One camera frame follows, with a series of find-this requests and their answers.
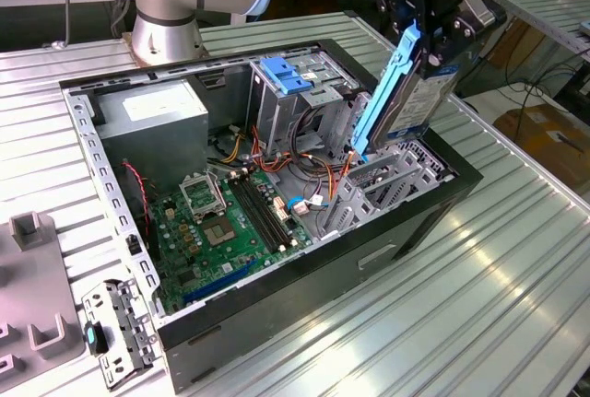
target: open computer tower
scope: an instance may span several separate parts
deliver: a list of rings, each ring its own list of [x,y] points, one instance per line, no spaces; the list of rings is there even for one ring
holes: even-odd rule
[[[114,390],[176,392],[414,249],[479,173],[432,130],[358,156],[377,80],[312,41],[62,83],[126,279],[84,297]]]

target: expansion slot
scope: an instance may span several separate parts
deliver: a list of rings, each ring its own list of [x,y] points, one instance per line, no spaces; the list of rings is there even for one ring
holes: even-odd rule
[[[246,275],[248,275],[250,267],[255,263],[256,260],[253,260],[247,265],[244,265],[239,270],[234,271],[233,273],[230,273],[224,277],[221,277],[220,279],[215,280],[208,285],[202,286],[196,289],[195,291],[191,291],[190,293],[183,295],[184,305],[187,305],[192,301],[198,300],[200,298],[205,298],[209,294],[215,293],[216,291],[219,291],[221,288],[225,288],[226,286],[229,286],[237,282],[238,280],[244,278]]]
[[[284,251],[289,245],[289,236],[253,184],[245,179],[235,179],[229,185],[268,250]]]

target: motherboard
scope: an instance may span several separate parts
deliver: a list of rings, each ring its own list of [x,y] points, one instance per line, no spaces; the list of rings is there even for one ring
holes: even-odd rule
[[[149,208],[158,234],[159,298],[167,313],[237,282],[312,242],[260,170],[185,180]]]

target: slotted aluminum surface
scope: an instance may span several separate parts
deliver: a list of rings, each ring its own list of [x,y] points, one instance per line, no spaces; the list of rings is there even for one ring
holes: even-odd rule
[[[495,0],[530,26],[573,53],[590,49],[590,37],[580,23],[590,20],[590,0]],[[590,53],[582,57],[590,61]]]
[[[343,14],[209,29],[203,37],[214,54],[334,38],[376,75],[390,55],[389,44]],[[0,54],[1,220],[49,212],[78,306],[125,269],[55,83],[133,66],[119,41]],[[433,128],[484,175],[473,194],[406,259],[184,395],[568,392],[590,364],[587,207],[460,101],[444,103]],[[106,394],[87,350],[6,396],[88,392]],[[171,393],[161,360],[116,392]]]

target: ram slot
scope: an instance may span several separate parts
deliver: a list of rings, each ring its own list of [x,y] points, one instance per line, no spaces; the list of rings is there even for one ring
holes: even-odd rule
[[[232,181],[230,187],[269,251],[277,252],[281,245],[289,243],[284,228],[249,181]]]
[[[287,236],[287,232],[280,224],[275,213],[266,204],[266,200],[262,197],[260,192],[258,192],[256,187],[254,187],[250,181],[245,181],[244,187],[246,192],[248,192],[252,199],[258,204],[260,212],[265,216],[266,220],[268,221],[268,225],[272,228],[273,233],[277,236],[280,242],[285,245],[289,243],[289,236]]]

